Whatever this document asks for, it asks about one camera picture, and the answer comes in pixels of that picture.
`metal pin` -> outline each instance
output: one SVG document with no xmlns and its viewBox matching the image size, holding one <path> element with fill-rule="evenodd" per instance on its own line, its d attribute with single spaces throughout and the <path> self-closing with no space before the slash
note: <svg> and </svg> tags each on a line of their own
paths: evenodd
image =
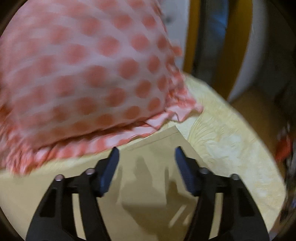
<svg viewBox="0 0 296 241">
<path fill-rule="evenodd" d="M 235 181 L 240 180 L 240 177 L 239 177 L 238 174 L 232 174 L 232 175 L 231 175 L 231 178 L 232 178 L 233 180 L 235 180 Z"/>
<path fill-rule="evenodd" d="M 208 173 L 209 173 L 209 169 L 208 169 L 208 168 L 205 168 L 205 167 L 202 167 L 202 168 L 200 169 L 200 173 L 201 173 L 201 174 L 208 174 Z"/>
<path fill-rule="evenodd" d="M 92 174 L 94 174 L 95 173 L 95 169 L 94 168 L 88 168 L 86 171 L 85 171 L 85 173 L 87 174 L 87 175 L 92 175 Z"/>
<path fill-rule="evenodd" d="M 54 178 L 57 182 L 63 180 L 65 177 L 62 174 L 58 174 L 56 175 L 56 177 Z"/>
</svg>

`red object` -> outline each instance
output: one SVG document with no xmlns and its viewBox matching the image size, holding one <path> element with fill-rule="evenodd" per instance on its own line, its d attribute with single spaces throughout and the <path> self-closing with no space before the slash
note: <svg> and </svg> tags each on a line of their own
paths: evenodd
<svg viewBox="0 0 296 241">
<path fill-rule="evenodd" d="M 284 161 L 292 151 L 292 140 L 290 136 L 283 137 L 277 144 L 276 147 L 276 162 Z"/>
</svg>

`brown floor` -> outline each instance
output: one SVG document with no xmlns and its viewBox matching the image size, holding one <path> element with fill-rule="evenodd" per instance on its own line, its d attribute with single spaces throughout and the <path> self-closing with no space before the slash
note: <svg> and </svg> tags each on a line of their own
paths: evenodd
<svg viewBox="0 0 296 241">
<path fill-rule="evenodd" d="M 281 110 L 256 87 L 247 90 L 231 105 L 249 122 L 270 152 L 275 155 L 276 136 L 287 124 Z M 284 177 L 284 165 L 279 163 L 277 166 L 282 177 Z M 277 233 L 279 230 L 278 217 L 272 231 Z"/>
</svg>

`pink ruffled pillow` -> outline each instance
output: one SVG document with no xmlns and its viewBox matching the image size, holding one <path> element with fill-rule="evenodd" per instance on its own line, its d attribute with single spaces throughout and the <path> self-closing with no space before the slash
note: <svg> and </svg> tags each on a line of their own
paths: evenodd
<svg viewBox="0 0 296 241">
<path fill-rule="evenodd" d="M 155 0 L 28 0 L 0 42 L 12 110 L 0 127 L 2 166 L 27 173 L 201 111 L 160 16 Z"/>
</svg>

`wrinkled fabric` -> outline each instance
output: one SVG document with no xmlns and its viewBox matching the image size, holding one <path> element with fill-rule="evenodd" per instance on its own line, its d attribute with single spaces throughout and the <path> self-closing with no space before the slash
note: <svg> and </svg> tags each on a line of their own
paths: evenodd
<svg viewBox="0 0 296 241">
<path fill-rule="evenodd" d="M 0 51 L 1 165 L 15 173 L 98 153 L 202 111 L 154 0 L 29 0 Z"/>
</svg>

